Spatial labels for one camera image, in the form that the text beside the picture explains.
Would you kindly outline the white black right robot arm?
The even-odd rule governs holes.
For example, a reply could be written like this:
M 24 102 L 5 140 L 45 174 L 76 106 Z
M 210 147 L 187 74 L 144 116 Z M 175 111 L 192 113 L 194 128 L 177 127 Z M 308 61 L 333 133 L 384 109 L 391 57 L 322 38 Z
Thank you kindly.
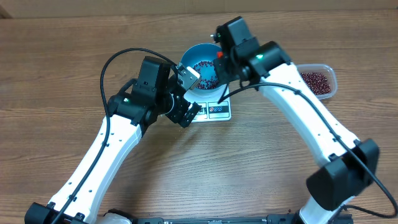
M 249 82 L 273 102 L 319 166 L 306 180 L 310 199 L 297 221 L 332 223 L 345 204 L 373 183 L 377 144 L 360 141 L 347 130 L 305 84 L 287 53 L 273 41 L 260 45 L 242 17 L 218 26 L 212 38 L 221 45 L 214 61 L 219 82 Z

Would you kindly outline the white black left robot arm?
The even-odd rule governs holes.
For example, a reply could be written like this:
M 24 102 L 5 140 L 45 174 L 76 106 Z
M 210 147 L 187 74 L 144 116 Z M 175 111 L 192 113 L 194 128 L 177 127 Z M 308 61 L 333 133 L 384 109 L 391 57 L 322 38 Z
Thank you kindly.
M 184 95 L 200 80 L 192 67 L 146 56 L 139 76 L 106 103 L 98 135 L 67 183 L 48 204 L 33 203 L 25 223 L 95 223 L 110 183 L 147 128 L 160 115 L 183 128 L 192 122 L 201 107 Z

